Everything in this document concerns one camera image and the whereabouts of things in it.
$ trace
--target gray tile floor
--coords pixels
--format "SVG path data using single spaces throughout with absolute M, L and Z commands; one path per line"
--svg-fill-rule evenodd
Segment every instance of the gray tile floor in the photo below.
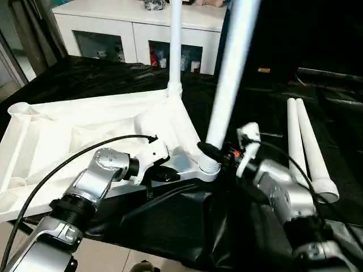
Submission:
M 9 223 L 0 224 L 0 257 L 11 228 L 12 225 Z M 11 256 L 26 237 L 19 231 Z M 148 260 L 155 267 L 160 268 L 161 272 L 197 272 L 187 269 L 176 261 L 88 239 L 83 239 L 74 257 L 78 261 L 77 272 L 129 272 L 133 265 L 143 260 Z

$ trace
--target silver robotic arm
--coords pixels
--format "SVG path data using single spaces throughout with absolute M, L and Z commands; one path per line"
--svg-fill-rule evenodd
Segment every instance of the silver robotic arm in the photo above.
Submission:
M 129 154 L 101 148 L 68 187 L 61 199 L 53 201 L 44 217 L 6 266 L 6 272 L 71 272 L 73 258 L 83 233 L 110 189 L 112 182 L 131 180 L 138 185 L 148 168 L 168 159 L 162 140 L 148 144 L 142 153 Z
M 259 148 L 256 142 L 243 144 L 243 139 L 260 141 L 259 127 L 249 123 L 237 130 L 244 155 L 238 159 L 236 175 L 254 177 L 258 188 L 272 206 L 292 246 L 293 257 L 303 271 L 359 271 L 342 253 L 332 230 L 322 224 L 316 214 L 313 197 L 300 185 L 290 170 L 273 160 L 258 165 L 251 160 Z

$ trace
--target vertical white pole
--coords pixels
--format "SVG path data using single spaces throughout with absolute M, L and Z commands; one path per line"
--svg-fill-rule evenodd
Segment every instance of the vertical white pole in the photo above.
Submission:
M 171 1 L 170 63 L 168 96 L 182 95 L 180 59 L 182 53 L 182 0 Z
M 231 8 L 230 27 L 223 54 L 222 69 L 206 138 L 207 143 L 218 148 L 222 147 L 226 136 L 259 6 L 260 0 L 234 0 Z M 200 157 L 199 167 L 208 173 L 216 173 L 220 170 L 220 165 L 204 154 Z

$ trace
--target white pole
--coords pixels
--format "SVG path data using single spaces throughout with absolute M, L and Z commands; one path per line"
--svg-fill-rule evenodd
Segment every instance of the white pole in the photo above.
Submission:
M 182 53 L 182 0 L 172 0 L 168 96 L 182 95 L 180 59 Z
M 301 169 L 306 174 L 306 164 L 304 149 L 302 147 L 302 140 L 299 127 L 299 119 L 297 117 L 296 101 L 294 98 L 288 99 L 288 142 L 289 142 L 289 155 L 293 158 Z M 306 180 L 303 178 L 300 171 L 296 166 L 289 161 L 289 168 L 293 175 L 295 175 L 297 181 L 308 187 Z
M 304 102 L 297 99 L 297 114 L 301 136 L 306 153 L 307 163 L 311 175 L 311 181 L 316 193 L 333 203 L 339 199 L 339 192 L 335 183 L 330 179 L 323 155 L 316 140 L 313 127 L 307 115 Z
M 222 147 L 226 136 L 259 6 L 260 0 L 234 0 L 231 7 L 230 27 L 223 54 L 222 69 L 206 138 L 207 143 L 218 148 Z M 220 165 L 204 154 L 200 157 L 199 167 L 208 173 L 216 173 L 220 170 Z

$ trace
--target black plastic sheet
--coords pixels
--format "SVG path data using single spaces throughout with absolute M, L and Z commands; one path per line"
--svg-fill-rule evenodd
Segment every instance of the black plastic sheet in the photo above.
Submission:
M 183 103 L 203 140 L 217 81 L 191 73 L 184 73 L 181 79 Z M 8 107 L 20 101 L 36 104 L 158 90 L 166 88 L 167 82 L 167 70 L 68 57 L 0 104 L 0 134 L 10 120 Z M 263 86 L 262 82 L 241 86 L 226 140 L 237 146 L 236 128 L 253 121 L 260 126 L 262 140 L 287 151 L 289 97 L 304 99 L 327 168 L 340 192 L 334 205 L 349 223 L 363 225 L 363 104 L 359 92 L 285 84 Z M 266 147 L 260 148 L 258 157 L 288 165 L 285 158 Z M 222 173 L 212 184 L 201 185 L 197 180 L 180 183 L 188 184 L 198 187 L 191 185 L 144 210 L 140 207 L 147 203 L 145 192 L 106 200 L 88 236 L 210 271 L 242 270 L 251 265 L 257 271 L 289 267 L 291 249 L 273 211 L 251 201 L 236 186 L 234 175 Z M 176 186 L 158 188 L 155 196 Z M 326 207 L 323 213 L 328 219 L 337 219 Z

